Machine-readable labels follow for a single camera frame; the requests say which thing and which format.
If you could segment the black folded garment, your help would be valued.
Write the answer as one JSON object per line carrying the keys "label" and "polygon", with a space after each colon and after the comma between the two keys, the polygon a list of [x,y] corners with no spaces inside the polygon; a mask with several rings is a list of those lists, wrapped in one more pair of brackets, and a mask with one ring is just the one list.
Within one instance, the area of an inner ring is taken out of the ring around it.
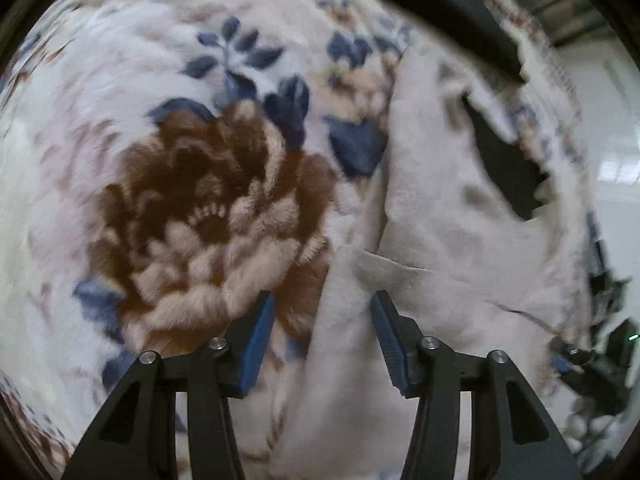
{"label": "black folded garment", "polygon": [[548,172],[517,145],[502,140],[470,103],[467,93],[461,97],[461,103],[471,119],[476,148],[489,179],[518,218],[532,220],[535,210],[544,206],[536,192],[549,179]]}

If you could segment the floral fleece bed blanket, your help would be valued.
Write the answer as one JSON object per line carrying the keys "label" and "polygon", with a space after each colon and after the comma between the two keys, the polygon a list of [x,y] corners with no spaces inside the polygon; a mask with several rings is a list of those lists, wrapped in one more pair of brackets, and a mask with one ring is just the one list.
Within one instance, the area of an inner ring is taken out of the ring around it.
{"label": "floral fleece bed blanket", "polygon": [[585,321],[551,339],[585,337],[579,105],[537,21],[483,2],[518,46],[522,84],[388,0],[47,7],[1,77],[1,396],[51,477],[141,352],[192,352],[268,290],[258,382],[231,409],[246,474],[286,479],[271,457],[412,47],[551,101],[586,206]]}

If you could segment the beige knit garment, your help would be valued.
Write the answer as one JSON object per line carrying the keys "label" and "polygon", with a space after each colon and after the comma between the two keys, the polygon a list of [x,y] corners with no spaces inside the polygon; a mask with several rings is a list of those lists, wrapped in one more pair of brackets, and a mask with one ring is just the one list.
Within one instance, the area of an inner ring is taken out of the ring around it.
{"label": "beige knit garment", "polygon": [[[541,205],[520,218],[480,156],[487,124],[521,136],[549,173]],[[379,289],[451,348],[502,349],[534,389],[551,384],[548,342],[585,321],[582,170],[563,153],[536,84],[495,90],[433,47],[402,57],[390,137],[366,206],[322,289],[294,401],[269,470],[287,479],[397,477],[416,404],[390,382],[368,304]]]}

